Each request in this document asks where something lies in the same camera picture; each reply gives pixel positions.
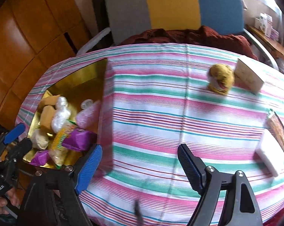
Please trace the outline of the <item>person left hand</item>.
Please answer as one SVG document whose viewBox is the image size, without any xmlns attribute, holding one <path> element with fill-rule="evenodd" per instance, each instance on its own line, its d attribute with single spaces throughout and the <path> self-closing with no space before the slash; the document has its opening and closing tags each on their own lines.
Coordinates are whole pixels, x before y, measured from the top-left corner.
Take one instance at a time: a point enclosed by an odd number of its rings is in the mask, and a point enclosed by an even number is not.
<svg viewBox="0 0 284 226">
<path fill-rule="evenodd" d="M 15 207 L 19 207 L 20 199 L 16 193 L 15 188 L 10 189 L 6 196 L 9 198 L 11 204 Z M 7 205 L 8 201 L 0 197 L 0 214 L 9 215 L 9 212 L 4 208 Z"/>
</svg>

